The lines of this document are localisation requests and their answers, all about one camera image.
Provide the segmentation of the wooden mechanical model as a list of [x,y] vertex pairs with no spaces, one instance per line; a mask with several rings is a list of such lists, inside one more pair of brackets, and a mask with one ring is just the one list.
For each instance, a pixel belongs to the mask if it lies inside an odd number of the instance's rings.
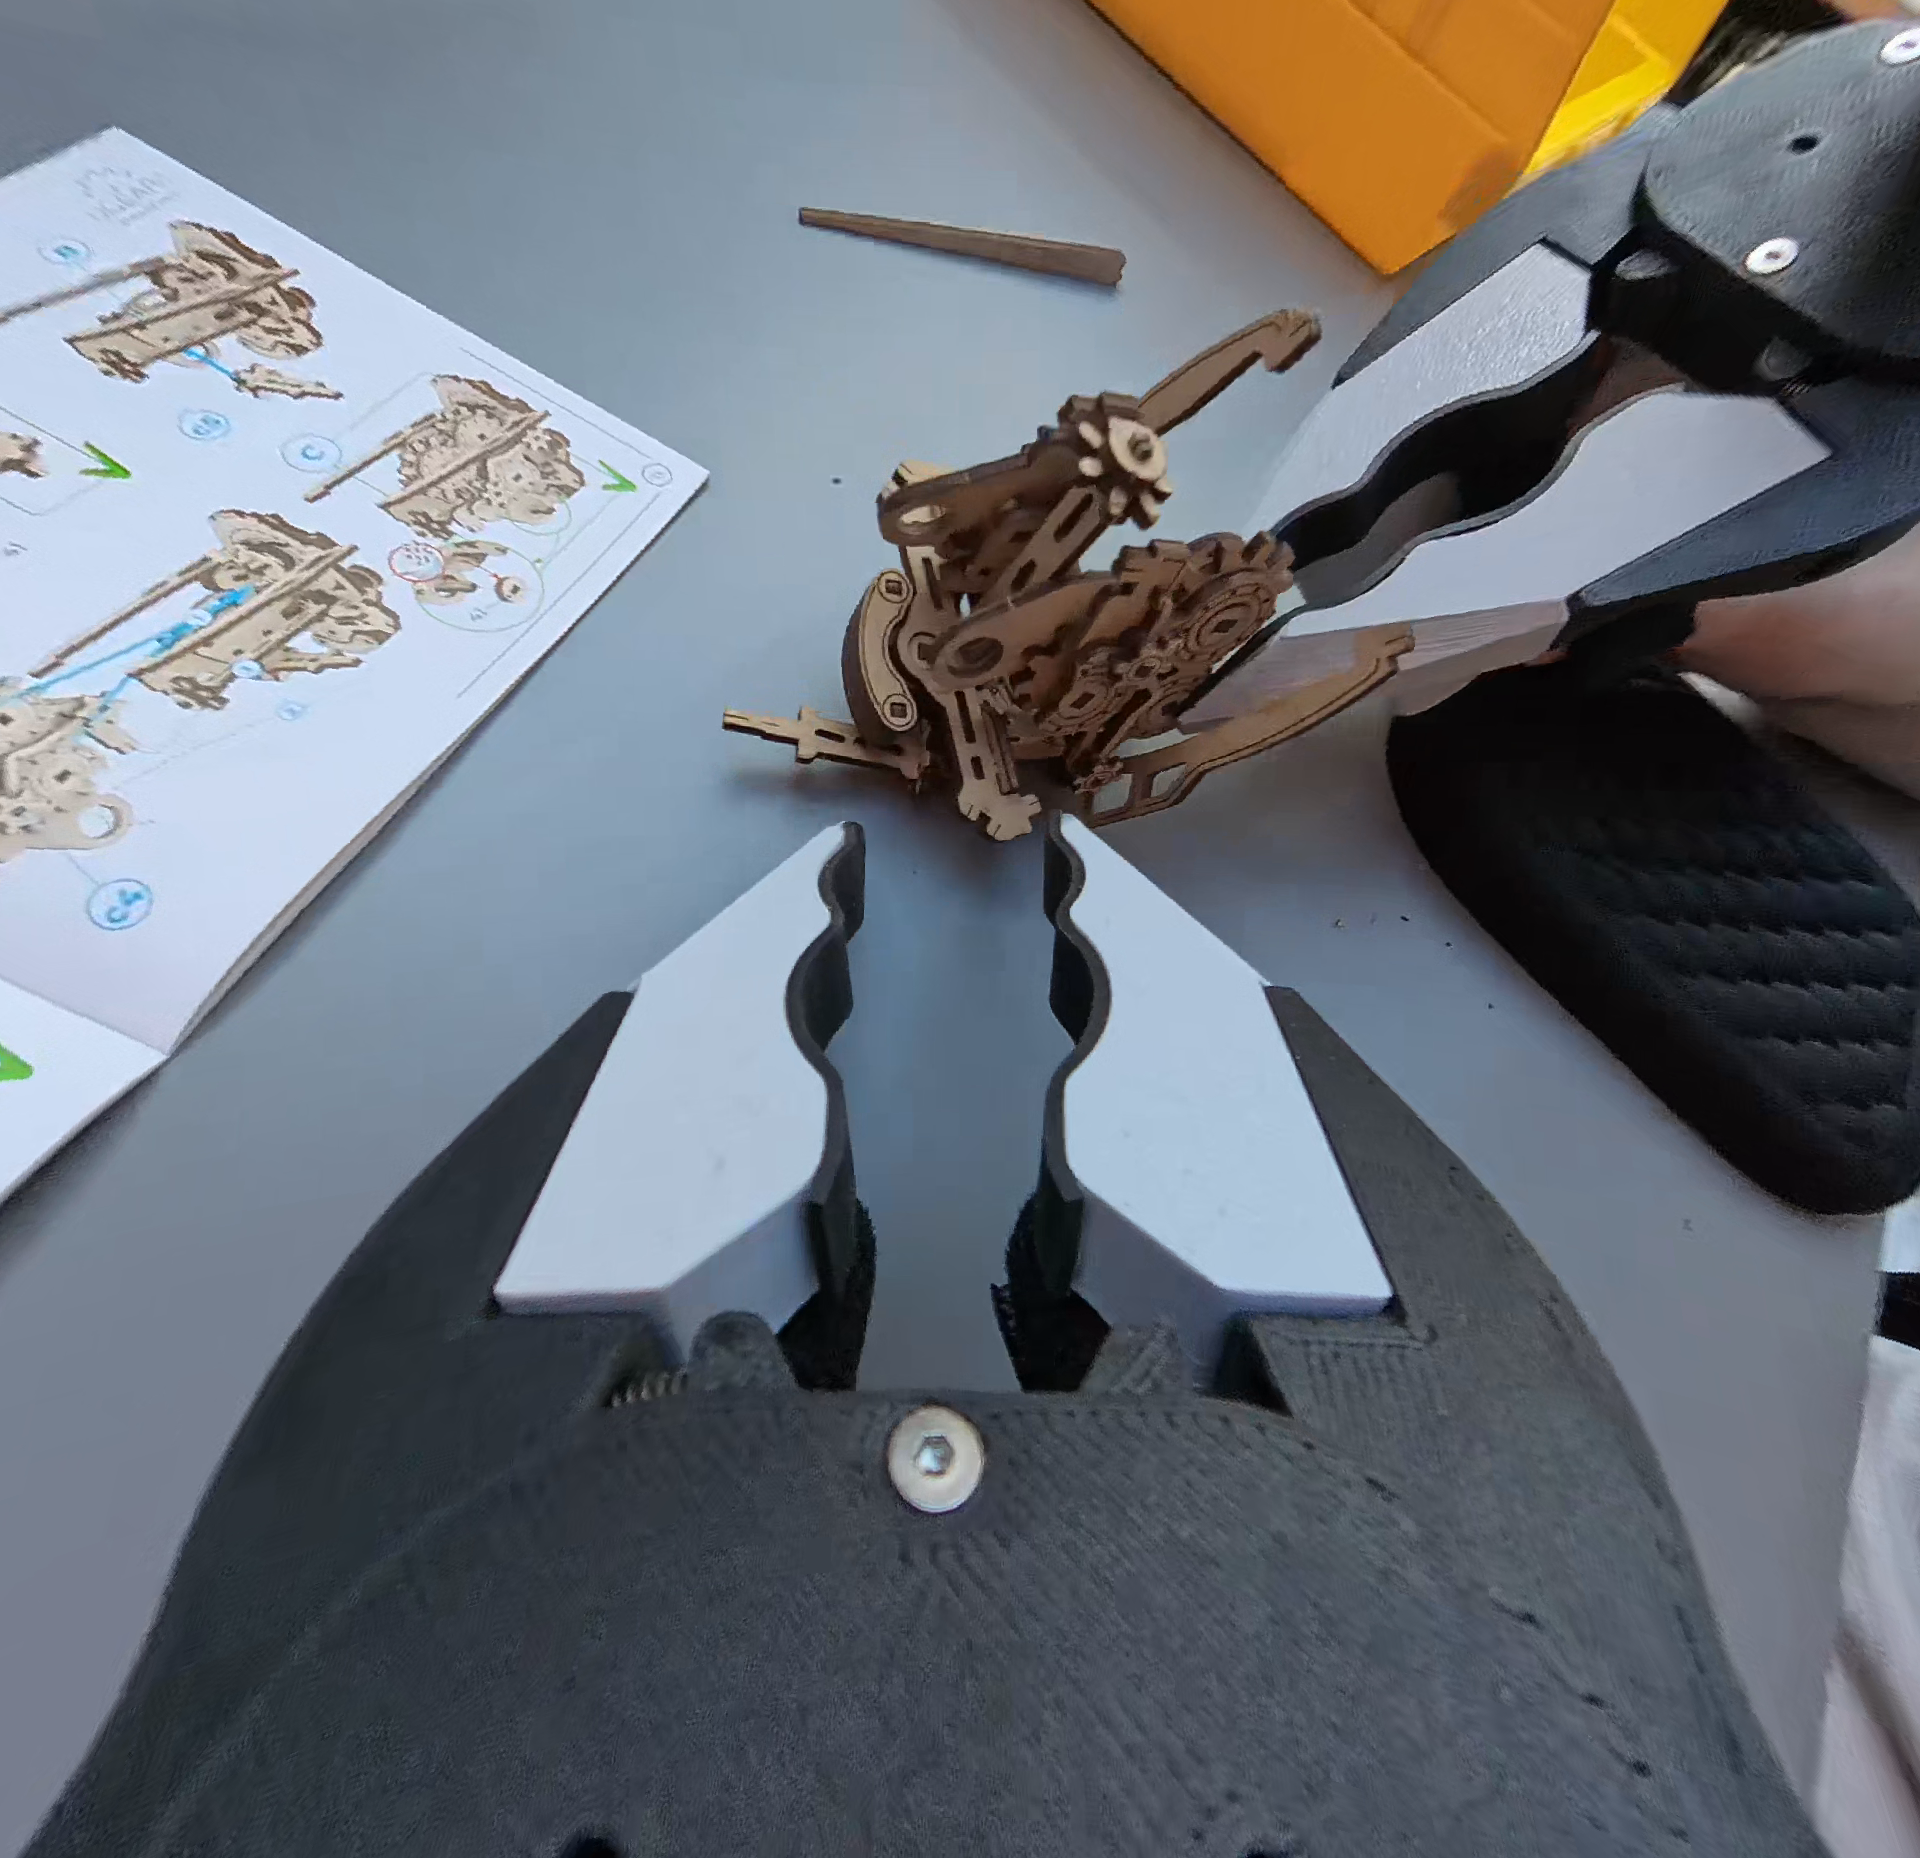
[[1169,431],[1244,373],[1289,370],[1320,332],[1312,310],[1278,308],[1141,397],[1071,397],[1015,455],[965,470],[904,461],[877,500],[902,559],[874,576],[843,644],[851,722],[871,740],[924,727],[925,780],[952,783],[990,839],[1019,839],[1040,812],[1024,765],[1055,770],[1090,823],[1118,823],[1389,681],[1411,647],[1406,622],[1364,629],[1350,671],[1265,712],[1129,752],[1175,734],[1200,686],[1296,599],[1293,559],[1271,534],[1209,534],[1085,565],[1109,530],[1161,519]]

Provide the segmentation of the small wooden model part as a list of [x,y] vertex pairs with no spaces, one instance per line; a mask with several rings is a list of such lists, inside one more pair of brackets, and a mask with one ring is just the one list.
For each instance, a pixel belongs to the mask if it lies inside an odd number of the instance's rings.
[[933,752],[924,727],[909,734],[871,740],[851,721],[834,721],[815,708],[794,716],[764,716],[749,712],[725,712],[725,730],[759,743],[788,745],[797,765],[843,765],[902,775],[909,786],[924,786]]

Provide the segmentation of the black mesh pad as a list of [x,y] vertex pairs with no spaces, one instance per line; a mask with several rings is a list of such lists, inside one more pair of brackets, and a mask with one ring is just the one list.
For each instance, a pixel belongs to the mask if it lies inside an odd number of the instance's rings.
[[1389,730],[1436,879],[1762,1191],[1918,1191],[1918,908],[1762,743],[1664,671],[1482,677]]

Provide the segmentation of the small yellow plastic bin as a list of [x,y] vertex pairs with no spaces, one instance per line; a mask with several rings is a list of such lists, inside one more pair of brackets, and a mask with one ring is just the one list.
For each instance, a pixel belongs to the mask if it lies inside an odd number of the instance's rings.
[[1526,181],[1623,134],[1690,68],[1730,0],[1616,0]]

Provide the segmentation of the person's white clothing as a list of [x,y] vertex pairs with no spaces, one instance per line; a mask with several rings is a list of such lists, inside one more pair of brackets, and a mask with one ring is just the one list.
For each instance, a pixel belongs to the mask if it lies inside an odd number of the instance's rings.
[[1882,1232],[1813,1817],[1837,1854],[1918,1854],[1918,1206]]

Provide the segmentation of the printed instruction booklet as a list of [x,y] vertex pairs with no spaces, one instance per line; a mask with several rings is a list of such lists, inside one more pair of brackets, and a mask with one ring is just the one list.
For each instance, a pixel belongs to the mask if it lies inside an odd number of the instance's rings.
[[3,1193],[705,481],[124,132],[3,177]]

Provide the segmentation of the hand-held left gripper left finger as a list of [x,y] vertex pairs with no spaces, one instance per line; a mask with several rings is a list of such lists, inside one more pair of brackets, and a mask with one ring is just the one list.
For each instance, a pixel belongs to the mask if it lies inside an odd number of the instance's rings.
[[637,1311],[670,1351],[708,1319],[788,1325],[860,1257],[834,1035],[864,921],[860,823],[819,830],[637,982],[510,1252],[504,1311]]

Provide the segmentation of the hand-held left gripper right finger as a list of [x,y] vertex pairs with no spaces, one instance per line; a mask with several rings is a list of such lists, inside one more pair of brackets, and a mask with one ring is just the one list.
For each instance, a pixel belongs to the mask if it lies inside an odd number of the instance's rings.
[[1264,976],[1079,816],[1048,819],[1037,1271],[1209,1379],[1240,1314],[1374,1319],[1395,1284]]

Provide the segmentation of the large yellow plastic bin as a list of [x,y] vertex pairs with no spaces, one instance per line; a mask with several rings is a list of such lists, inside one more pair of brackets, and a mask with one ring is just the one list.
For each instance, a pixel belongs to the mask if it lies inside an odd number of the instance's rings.
[[1497,205],[1616,0],[1089,0],[1382,275]]

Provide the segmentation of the dark wooden stick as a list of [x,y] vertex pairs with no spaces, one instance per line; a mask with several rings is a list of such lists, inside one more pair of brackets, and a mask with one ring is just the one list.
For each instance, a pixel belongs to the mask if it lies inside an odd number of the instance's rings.
[[957,254],[966,263],[1002,265],[1040,276],[1063,276],[1098,291],[1113,291],[1126,272],[1126,253],[1116,246],[1024,237],[1011,231],[981,231],[941,221],[910,221],[897,215],[837,212],[800,205],[797,223],[840,237],[877,240],[921,253]]

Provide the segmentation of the person's right hand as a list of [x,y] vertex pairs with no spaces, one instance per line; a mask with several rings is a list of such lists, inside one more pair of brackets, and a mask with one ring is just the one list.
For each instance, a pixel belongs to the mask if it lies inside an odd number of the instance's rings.
[[1682,663],[1918,798],[1918,534],[1860,565],[1697,608]]

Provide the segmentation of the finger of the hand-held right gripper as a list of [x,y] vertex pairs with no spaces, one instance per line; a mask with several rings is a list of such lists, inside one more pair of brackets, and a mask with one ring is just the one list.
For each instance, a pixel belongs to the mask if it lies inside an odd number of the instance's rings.
[[1528,494],[1596,384],[1590,291],[1586,265],[1532,246],[1333,384],[1271,481],[1293,571],[1389,571]]
[[1650,389],[1578,431],[1526,503],[1472,523],[1450,470],[1390,503],[1360,548],[1296,576],[1329,579],[1244,668],[1247,694],[1285,694],[1343,673],[1360,634],[1406,622],[1411,647],[1389,694],[1453,694],[1486,671],[1551,654],[1568,599],[1709,516],[1828,459],[1774,401]]

